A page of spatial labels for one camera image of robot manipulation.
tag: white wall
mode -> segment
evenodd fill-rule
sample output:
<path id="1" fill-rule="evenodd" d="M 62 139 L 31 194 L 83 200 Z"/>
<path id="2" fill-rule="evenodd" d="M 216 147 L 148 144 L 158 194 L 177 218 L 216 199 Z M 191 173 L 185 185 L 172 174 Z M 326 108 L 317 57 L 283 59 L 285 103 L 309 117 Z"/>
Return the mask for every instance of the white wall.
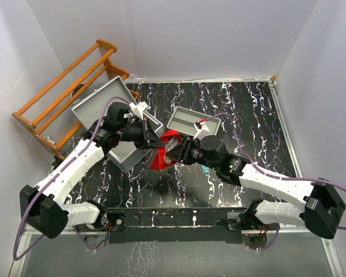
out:
<path id="1" fill-rule="evenodd" d="M 52 158 L 11 113 L 62 70 L 27 2 L 0 1 L 0 276 L 13 261 L 19 191 L 43 179 Z"/>
<path id="2" fill-rule="evenodd" d="M 62 65 L 97 38 L 148 80 L 277 75 L 316 0 L 27 0 Z"/>
<path id="3" fill-rule="evenodd" d="M 346 186 L 346 0 L 317 3 L 277 91 L 303 174 Z M 346 273 L 346 231 L 334 241 Z"/>

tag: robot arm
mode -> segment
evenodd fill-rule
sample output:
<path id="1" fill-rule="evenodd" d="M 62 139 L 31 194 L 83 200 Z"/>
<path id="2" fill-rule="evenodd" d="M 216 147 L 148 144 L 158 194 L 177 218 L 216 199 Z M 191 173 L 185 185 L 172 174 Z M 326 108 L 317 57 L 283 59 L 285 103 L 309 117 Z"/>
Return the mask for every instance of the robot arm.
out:
<path id="1" fill-rule="evenodd" d="M 199 163 L 216 171 L 224 182 L 274 195 L 287 203 L 253 200 L 231 227 L 260 228 L 270 223 L 305 226 L 314 234 L 332 239 L 345 210 L 345 203 L 333 186 L 308 181 L 285 181 L 284 175 L 258 169 L 279 179 L 269 178 L 250 162 L 227 151 L 217 136 L 186 136 L 166 156 L 183 164 Z"/>
<path id="2" fill-rule="evenodd" d="M 130 106 L 113 102 L 98 130 L 95 130 L 95 122 L 56 170 L 34 188 L 26 185 L 20 192 L 22 216 L 38 191 L 52 182 L 31 208 L 26 223 L 48 238 L 55 238 L 65 227 L 78 224 L 88 223 L 102 228 L 105 214 L 103 206 L 94 201 L 80 204 L 64 204 L 64 201 L 88 170 L 116 147 L 119 141 L 133 141 L 138 149 L 164 147 L 147 117 L 143 116 L 146 107 L 145 102 L 138 105 L 132 103 Z"/>

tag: black marble table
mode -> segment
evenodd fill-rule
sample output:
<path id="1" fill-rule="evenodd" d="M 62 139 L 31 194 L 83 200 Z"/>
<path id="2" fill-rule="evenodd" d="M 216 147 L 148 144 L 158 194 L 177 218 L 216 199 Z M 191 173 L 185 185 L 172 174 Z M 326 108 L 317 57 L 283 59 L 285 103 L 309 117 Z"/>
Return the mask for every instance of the black marble table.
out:
<path id="1" fill-rule="evenodd" d="M 267 82 L 128 84 L 150 113 L 165 126 L 176 106 L 205 114 L 229 113 L 245 152 L 260 166 L 295 176 L 272 94 Z M 218 134 L 229 151 L 238 154 L 230 123 L 222 119 Z M 104 158 L 69 194 L 67 203 L 95 200 L 105 207 L 247 207 L 253 198 L 279 201 L 252 189 L 221 182 L 214 171 L 204 174 L 198 164 L 175 164 L 163 171 L 149 166 L 156 151 L 128 173 Z"/>

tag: gray tray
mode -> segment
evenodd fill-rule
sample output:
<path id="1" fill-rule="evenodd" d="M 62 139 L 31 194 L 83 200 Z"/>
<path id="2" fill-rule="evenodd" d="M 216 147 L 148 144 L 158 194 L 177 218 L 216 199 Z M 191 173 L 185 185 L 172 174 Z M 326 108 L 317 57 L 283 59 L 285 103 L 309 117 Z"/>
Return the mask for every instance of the gray tray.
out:
<path id="1" fill-rule="evenodd" d="M 85 99 L 74 105 L 72 111 L 81 121 L 81 123 L 87 129 L 89 129 L 92 124 L 99 119 L 100 113 L 107 100 L 113 96 L 120 96 L 127 101 L 137 104 L 123 80 L 118 76 L 112 79 L 106 85 L 102 86 L 96 92 L 90 94 Z M 151 127 L 157 136 L 160 137 L 164 133 L 163 124 L 146 111 L 144 111 L 144 115 L 151 119 Z M 128 172 L 150 151 L 151 149 L 144 151 L 138 150 L 134 146 L 134 143 L 121 141 L 117 147 L 109 151 L 107 157 L 112 160 L 123 172 Z"/>
<path id="2" fill-rule="evenodd" d="M 195 136 L 196 129 L 194 124 L 202 119 L 208 119 L 210 115 L 199 113 L 198 111 L 189 110 L 188 108 L 176 107 L 171 118 L 168 121 L 167 128 L 176 130 L 181 134 Z M 220 118 L 213 118 L 206 123 L 210 134 L 216 135 L 221 123 Z"/>

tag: red object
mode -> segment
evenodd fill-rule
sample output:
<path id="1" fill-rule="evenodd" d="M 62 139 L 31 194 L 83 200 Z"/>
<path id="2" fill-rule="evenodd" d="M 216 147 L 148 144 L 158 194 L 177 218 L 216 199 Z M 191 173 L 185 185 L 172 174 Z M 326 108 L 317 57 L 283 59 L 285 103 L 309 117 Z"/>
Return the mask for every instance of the red object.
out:
<path id="1" fill-rule="evenodd" d="M 164 144 L 167 144 L 168 141 L 172 137 L 177 137 L 179 142 L 182 141 L 182 138 L 180 137 L 179 133 L 177 131 L 174 131 L 174 130 L 170 130 L 170 131 L 166 132 L 165 134 L 163 134 L 160 137 L 160 140 Z M 170 164 L 164 163 L 164 156 L 165 155 L 166 155 L 166 149 L 165 148 L 159 148 L 157 150 L 157 155 L 155 156 L 154 160 L 152 161 L 152 164 L 150 165 L 150 169 L 162 170 L 168 166 L 172 166 L 173 164 L 175 164 L 175 162 L 172 162 Z"/>

